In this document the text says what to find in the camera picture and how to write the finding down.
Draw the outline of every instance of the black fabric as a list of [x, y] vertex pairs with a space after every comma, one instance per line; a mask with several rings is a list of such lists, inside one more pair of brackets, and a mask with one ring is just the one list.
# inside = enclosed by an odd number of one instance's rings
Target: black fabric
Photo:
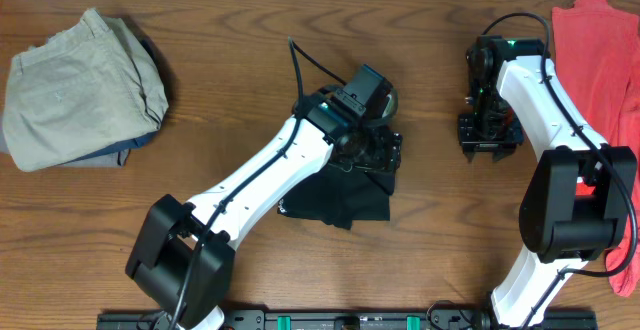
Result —
[[347, 173], [325, 166], [291, 189], [280, 201], [278, 213], [349, 230], [353, 220], [389, 221], [394, 187], [394, 175]]

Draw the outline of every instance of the red cloth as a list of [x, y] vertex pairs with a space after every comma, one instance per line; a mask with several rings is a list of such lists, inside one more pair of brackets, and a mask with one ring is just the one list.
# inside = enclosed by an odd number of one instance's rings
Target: red cloth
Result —
[[[616, 10], [606, 0], [576, 0], [572, 9], [553, 9], [553, 28], [558, 78], [576, 107], [611, 145], [627, 145], [640, 159], [638, 16]], [[632, 200], [638, 212], [640, 172]], [[626, 256], [630, 231], [627, 223], [624, 239], [607, 254], [607, 269]], [[636, 287], [638, 252], [626, 271], [609, 279], [618, 295], [629, 296]]]

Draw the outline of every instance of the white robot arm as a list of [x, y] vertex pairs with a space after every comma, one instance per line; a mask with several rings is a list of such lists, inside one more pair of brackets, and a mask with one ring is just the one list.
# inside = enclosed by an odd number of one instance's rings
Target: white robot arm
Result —
[[[167, 312], [179, 307], [182, 328], [217, 330], [235, 251], [289, 190], [330, 160], [341, 168], [395, 173], [402, 137], [386, 123], [396, 109], [395, 90], [367, 65], [344, 87], [300, 99], [273, 140], [228, 178], [184, 205], [170, 195], [154, 204], [125, 272]], [[180, 239], [186, 236], [204, 244], [199, 252]]]
[[[558, 273], [582, 269], [604, 249], [617, 245], [626, 224], [621, 194], [600, 171], [601, 164], [576, 136], [543, 82], [541, 56], [547, 56], [543, 52], [538, 39], [500, 36], [480, 36], [467, 52], [471, 74], [467, 101], [474, 113], [459, 118], [463, 151], [469, 159], [485, 151], [499, 160], [523, 142], [522, 127], [539, 162], [520, 207], [525, 244], [507, 278], [491, 293], [493, 320], [500, 326], [542, 322], [545, 309], [571, 276], [557, 279]], [[630, 188], [636, 166], [631, 151], [609, 147], [572, 103], [552, 60], [547, 58], [545, 65], [561, 105]], [[581, 182], [594, 187], [593, 195], [576, 196], [576, 184]]]

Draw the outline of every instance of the wood grain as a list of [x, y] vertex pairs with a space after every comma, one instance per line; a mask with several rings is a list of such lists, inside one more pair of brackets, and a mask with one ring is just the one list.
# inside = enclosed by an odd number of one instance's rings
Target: wood grain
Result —
[[[609, 0], [629, 12], [640, 0]], [[343, 77], [368, 63], [399, 89], [405, 137], [388, 223], [351, 232], [268, 214], [237, 255], [228, 299], [272, 309], [425, 309], [478, 304], [521, 246], [517, 206], [530, 146], [468, 164], [456, 138], [467, 107], [466, 48], [496, 17], [550, 16], [573, 0], [5, 0], [0, 77], [10, 58], [97, 7], [161, 54], [171, 99], [160, 135], [121, 170], [21, 173], [0, 157], [0, 327], [89, 329], [105, 310], [154, 308], [124, 274], [149, 206], [222, 180], [271, 139], [295, 99], [287, 36]], [[529, 20], [504, 35], [540, 36]], [[306, 91], [329, 83], [303, 64]], [[601, 269], [602, 260], [590, 264]], [[640, 297], [572, 278], [553, 305], [591, 307], [604, 329], [633, 328]]]

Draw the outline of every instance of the khaki pants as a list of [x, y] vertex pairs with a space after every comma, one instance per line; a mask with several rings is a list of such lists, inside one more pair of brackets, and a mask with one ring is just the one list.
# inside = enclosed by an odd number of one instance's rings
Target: khaki pants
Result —
[[5, 138], [23, 171], [156, 131], [168, 108], [149, 54], [122, 20], [95, 9], [16, 55], [6, 94]]

